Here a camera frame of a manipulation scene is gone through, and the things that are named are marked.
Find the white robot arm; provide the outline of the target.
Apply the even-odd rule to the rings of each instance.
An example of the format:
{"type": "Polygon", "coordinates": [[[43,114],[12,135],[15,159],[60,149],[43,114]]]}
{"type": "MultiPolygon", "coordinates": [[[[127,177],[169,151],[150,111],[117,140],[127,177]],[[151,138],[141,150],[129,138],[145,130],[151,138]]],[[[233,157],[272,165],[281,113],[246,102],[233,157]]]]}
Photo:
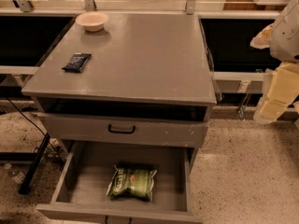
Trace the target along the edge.
{"type": "Polygon", "coordinates": [[[263,77],[263,96],[253,119],[261,124],[276,121],[299,95],[299,0],[291,0],[275,21],[250,41],[256,49],[270,49],[281,64],[267,69],[263,77]]]}

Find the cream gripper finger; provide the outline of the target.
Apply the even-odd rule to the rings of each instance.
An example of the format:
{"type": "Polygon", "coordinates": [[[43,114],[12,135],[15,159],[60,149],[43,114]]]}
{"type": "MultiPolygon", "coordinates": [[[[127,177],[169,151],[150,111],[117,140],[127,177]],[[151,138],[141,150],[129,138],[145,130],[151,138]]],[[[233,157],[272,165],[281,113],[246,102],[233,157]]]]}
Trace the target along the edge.
{"type": "Polygon", "coordinates": [[[270,47],[270,38],[272,33],[273,24],[269,24],[264,27],[260,33],[254,36],[250,45],[256,49],[267,49],[270,47]]]}
{"type": "Polygon", "coordinates": [[[263,96],[253,119],[260,124],[276,121],[299,95],[299,64],[283,62],[263,75],[263,96]]]}

